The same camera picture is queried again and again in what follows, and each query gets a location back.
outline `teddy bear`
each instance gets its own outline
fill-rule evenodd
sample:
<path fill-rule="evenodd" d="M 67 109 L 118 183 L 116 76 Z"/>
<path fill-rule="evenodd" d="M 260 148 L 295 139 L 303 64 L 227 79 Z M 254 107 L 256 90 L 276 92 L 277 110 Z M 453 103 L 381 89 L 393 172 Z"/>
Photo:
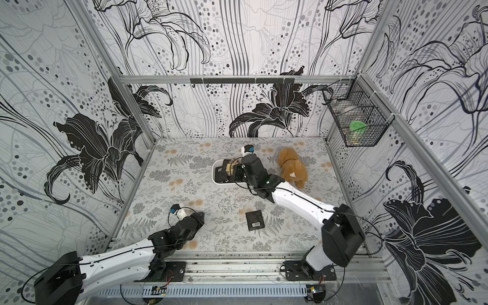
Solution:
<path fill-rule="evenodd" d="M 294 181 L 297 188 L 305 187 L 305 182 L 308 181 L 308 173 L 293 148 L 288 147 L 280 152 L 278 165 L 281 167 L 281 176 L 287 182 Z"/>

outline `fern pattern tablecloth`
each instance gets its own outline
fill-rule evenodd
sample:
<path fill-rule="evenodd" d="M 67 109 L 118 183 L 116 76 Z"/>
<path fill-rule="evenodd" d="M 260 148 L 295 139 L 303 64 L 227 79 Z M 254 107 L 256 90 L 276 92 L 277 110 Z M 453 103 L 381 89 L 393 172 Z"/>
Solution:
<path fill-rule="evenodd" d="M 322 138 L 161 139 L 112 249 L 168 227 L 167 215 L 178 203 L 205 212 L 205 225 L 182 251 L 306 251 L 320 243 L 319 230 L 291 210 L 252 196 L 242 188 L 221 188 L 211 180 L 213 163 L 241 155 L 253 144 L 270 173 L 280 174 L 279 152 L 293 147 L 307 166 L 303 190 L 325 203 L 345 203 Z M 248 231 L 246 212 L 261 210 L 265 228 Z M 170 223 L 177 217 L 171 215 Z"/>

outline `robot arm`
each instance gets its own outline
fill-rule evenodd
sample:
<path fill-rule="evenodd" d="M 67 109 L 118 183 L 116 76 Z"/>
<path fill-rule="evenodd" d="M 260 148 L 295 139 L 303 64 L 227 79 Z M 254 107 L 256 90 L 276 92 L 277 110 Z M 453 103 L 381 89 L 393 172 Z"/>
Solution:
<path fill-rule="evenodd" d="M 204 224 L 204 213 L 177 213 L 180 221 L 142 241 L 110 252 L 61 256 L 35 282 L 36 304 L 74 305 L 103 289 L 128 281 L 163 281 L 164 258 L 181 249 Z"/>
<path fill-rule="evenodd" d="M 241 159 L 247 183 L 264 199 L 285 206 L 308 220 L 322 232 L 322 247 L 311 248 L 302 259 L 302 271 L 311 277 L 315 271 L 335 263 L 346 267 L 365 236 L 345 204 L 335 207 L 295 189 L 282 177 L 268 174 L 255 154 Z"/>

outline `wire basket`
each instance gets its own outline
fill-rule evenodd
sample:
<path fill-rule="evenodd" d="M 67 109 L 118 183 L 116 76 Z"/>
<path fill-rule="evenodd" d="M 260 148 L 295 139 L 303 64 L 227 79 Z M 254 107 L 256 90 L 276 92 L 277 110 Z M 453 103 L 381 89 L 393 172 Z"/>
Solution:
<path fill-rule="evenodd" d="M 375 146 L 389 124 L 370 96 L 356 82 L 331 88 L 332 94 L 323 91 L 324 100 L 346 146 Z"/>

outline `red wire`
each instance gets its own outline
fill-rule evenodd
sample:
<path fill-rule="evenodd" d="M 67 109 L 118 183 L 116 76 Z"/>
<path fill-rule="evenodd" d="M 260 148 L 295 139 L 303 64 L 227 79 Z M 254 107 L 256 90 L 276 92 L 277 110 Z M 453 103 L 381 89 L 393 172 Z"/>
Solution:
<path fill-rule="evenodd" d="M 164 288 L 167 288 L 168 287 L 169 283 L 171 283 L 171 279 L 173 278 L 173 271 L 170 270 L 169 272 L 171 272 L 171 276 L 169 277 L 169 281 L 166 283 L 166 285 L 164 286 Z"/>

